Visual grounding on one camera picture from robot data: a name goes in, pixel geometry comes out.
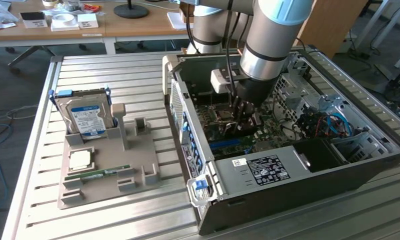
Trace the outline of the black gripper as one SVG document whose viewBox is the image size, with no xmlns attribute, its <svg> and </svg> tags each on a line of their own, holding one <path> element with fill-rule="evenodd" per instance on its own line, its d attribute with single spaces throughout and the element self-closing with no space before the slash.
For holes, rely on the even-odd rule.
<svg viewBox="0 0 400 240">
<path fill-rule="evenodd" d="M 269 80 L 257 80 L 253 78 L 242 79 L 237 82 L 236 95 L 242 101 L 253 105 L 261 105 L 269 97 L 276 86 L 276 78 Z"/>
</svg>

